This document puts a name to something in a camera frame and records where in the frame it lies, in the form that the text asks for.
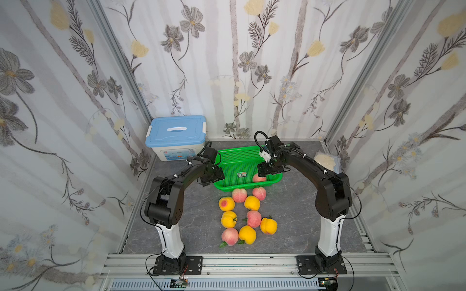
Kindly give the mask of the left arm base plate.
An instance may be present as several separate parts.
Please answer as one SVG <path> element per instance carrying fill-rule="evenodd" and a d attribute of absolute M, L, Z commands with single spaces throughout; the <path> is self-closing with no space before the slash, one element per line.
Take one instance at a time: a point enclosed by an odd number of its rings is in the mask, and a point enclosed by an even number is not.
<path fill-rule="evenodd" d="M 203 269 L 202 256 L 186 256 L 182 253 L 179 258 L 159 256 L 149 273 L 153 276 L 160 275 L 201 275 Z"/>

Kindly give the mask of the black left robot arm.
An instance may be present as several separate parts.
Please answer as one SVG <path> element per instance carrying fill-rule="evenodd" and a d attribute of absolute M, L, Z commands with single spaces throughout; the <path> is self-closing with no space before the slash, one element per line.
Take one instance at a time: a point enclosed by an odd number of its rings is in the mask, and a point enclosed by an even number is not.
<path fill-rule="evenodd" d="M 221 161 L 222 156 L 216 149 L 204 147 L 199 155 L 188 157 L 178 172 L 153 179 L 144 215 L 159 232 L 165 257 L 179 259 L 184 253 L 178 225 L 184 209 L 184 192 L 195 182 L 206 187 L 225 179 Z"/>

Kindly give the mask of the yellow peach with red blush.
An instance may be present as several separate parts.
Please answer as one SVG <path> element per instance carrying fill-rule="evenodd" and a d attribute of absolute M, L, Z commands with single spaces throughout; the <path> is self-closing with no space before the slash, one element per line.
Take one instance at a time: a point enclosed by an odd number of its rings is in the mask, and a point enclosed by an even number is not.
<path fill-rule="evenodd" d="M 223 197 L 218 202 L 219 208 L 223 212 L 232 211 L 235 208 L 235 201 L 232 197 Z"/>

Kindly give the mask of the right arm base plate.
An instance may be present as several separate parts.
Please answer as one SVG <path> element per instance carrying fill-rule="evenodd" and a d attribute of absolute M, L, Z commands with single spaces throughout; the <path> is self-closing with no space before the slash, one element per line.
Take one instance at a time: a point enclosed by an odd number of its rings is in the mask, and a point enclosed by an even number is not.
<path fill-rule="evenodd" d="M 341 255 L 300 255 L 296 257 L 297 269 L 301 275 L 346 275 L 348 270 Z"/>

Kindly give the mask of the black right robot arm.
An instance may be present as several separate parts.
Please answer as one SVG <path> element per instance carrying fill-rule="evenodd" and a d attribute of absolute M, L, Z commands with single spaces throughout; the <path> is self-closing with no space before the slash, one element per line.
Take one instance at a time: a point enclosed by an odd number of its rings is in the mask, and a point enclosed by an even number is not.
<path fill-rule="evenodd" d="M 341 254 L 341 230 L 353 205 L 349 179 L 344 173 L 335 173 L 309 157 L 296 143 L 285 144 L 277 136 L 267 136 L 262 131 L 255 137 L 265 137 L 260 156 L 263 162 L 257 165 L 259 177 L 285 173 L 289 167 L 295 168 L 317 189 L 315 208 L 321 216 L 320 238 L 316 254 L 332 258 Z"/>

